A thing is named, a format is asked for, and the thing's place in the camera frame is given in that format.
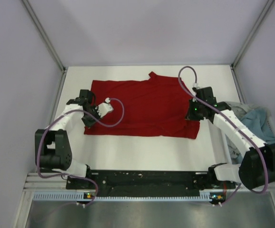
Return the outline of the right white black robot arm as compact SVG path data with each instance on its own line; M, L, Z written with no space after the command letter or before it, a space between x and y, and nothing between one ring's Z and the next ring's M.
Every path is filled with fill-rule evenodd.
M211 87L194 86L186 119L209 120L236 146L243 160L240 164L220 163L209 167L207 183L218 188L224 181L243 184L247 189L264 188L275 182L275 143L267 144L254 135L226 102L217 102Z

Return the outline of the red t shirt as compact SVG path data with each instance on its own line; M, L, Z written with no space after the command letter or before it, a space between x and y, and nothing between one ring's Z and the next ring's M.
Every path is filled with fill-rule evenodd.
M154 72L143 81L94 80L91 91L101 103L111 98L114 110L85 135L168 136L196 139L200 123L185 119L191 96L178 78Z

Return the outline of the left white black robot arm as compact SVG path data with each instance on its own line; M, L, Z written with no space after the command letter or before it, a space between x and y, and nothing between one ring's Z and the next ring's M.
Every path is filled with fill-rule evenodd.
M81 89L79 96L70 99L59 117L46 129L35 132L35 163L37 172L57 171L65 175L77 176L76 182L82 188L89 188L93 177L88 174L89 166L73 158L68 135L77 123L88 129L103 117L103 104L95 104L95 94Z

